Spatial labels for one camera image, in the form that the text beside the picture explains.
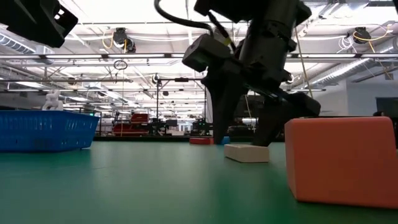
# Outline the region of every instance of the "green table surface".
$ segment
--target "green table surface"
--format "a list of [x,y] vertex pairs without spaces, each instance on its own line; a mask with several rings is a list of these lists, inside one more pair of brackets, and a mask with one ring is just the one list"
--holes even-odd
[[0,154],[0,223],[398,223],[398,210],[296,202],[284,145],[270,154],[241,164],[222,146],[149,142]]

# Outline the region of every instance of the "orange block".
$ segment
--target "orange block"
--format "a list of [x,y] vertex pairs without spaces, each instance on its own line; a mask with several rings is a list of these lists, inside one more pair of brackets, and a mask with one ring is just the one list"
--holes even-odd
[[190,138],[190,144],[214,144],[213,138]]
[[303,202],[398,208],[398,155],[386,117],[293,119],[289,187]]

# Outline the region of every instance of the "yellow cable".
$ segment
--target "yellow cable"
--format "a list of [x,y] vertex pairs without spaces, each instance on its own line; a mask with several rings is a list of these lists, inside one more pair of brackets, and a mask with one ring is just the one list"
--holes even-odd
[[373,53],[376,53],[376,51],[374,51],[372,42],[369,41],[368,43],[369,43],[369,45],[371,46],[371,49],[372,49]]
[[103,35],[103,38],[102,38],[102,44],[104,45],[104,47],[105,47],[106,49],[111,49],[111,48],[113,47],[113,34],[114,34],[114,33],[112,33],[111,45],[110,45],[110,46],[107,46],[107,45],[105,44],[105,32],[104,32],[104,35]]
[[[372,42],[369,41],[368,43],[369,43],[369,45],[371,46],[371,49],[372,49],[373,53],[376,53],[376,51],[374,50],[374,47],[373,47]],[[383,68],[384,73],[390,78],[390,80],[392,80],[392,77],[391,77],[390,74],[388,74],[387,69],[386,69],[386,68],[384,67],[384,65],[380,62],[380,60],[378,60],[378,61],[379,61],[380,65],[381,65],[381,67]]]
[[246,100],[246,106],[248,107],[248,112],[249,112],[249,117],[250,117],[250,124],[253,126],[253,121],[251,119],[251,112],[250,112],[250,107],[249,107],[249,102],[248,102],[248,96],[245,95],[244,99]]
[[232,43],[232,40],[230,38],[225,39],[223,42],[225,46],[228,46],[230,43]]
[[127,52],[127,39],[124,40],[124,53]]
[[310,92],[310,96],[311,96],[311,98],[313,98],[311,85],[310,85],[310,80],[308,79],[307,71],[305,70],[304,59],[303,59],[303,54],[302,54],[302,51],[301,51],[301,45],[300,45],[300,40],[299,40],[299,33],[297,33],[297,28],[296,27],[294,27],[294,31],[296,33],[298,52],[300,53],[300,59],[301,59],[301,65],[303,67],[304,79],[305,79],[305,82],[307,82],[307,86],[308,86],[308,90]]
[[364,38],[357,37],[357,36],[355,36],[355,34],[357,33],[356,31],[353,33],[353,36],[354,36],[355,38],[357,38],[358,40],[363,40],[363,41],[375,41],[375,40],[380,40],[381,38],[385,38],[386,35],[389,33],[389,32],[388,32],[389,29],[390,29],[390,26],[387,26],[386,33],[385,33],[384,35],[382,35],[381,37],[378,37],[378,38],[375,38],[375,39],[364,39]]

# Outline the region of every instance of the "white block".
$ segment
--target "white block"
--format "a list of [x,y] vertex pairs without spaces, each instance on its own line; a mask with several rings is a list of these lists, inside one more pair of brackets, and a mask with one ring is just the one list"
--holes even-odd
[[238,162],[269,162],[268,147],[244,144],[227,144],[224,155]]

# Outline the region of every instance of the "blue plastic basket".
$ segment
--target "blue plastic basket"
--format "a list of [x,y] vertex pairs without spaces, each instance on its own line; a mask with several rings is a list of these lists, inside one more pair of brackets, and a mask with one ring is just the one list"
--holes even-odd
[[62,152],[90,147],[98,120],[67,111],[0,111],[0,152]]

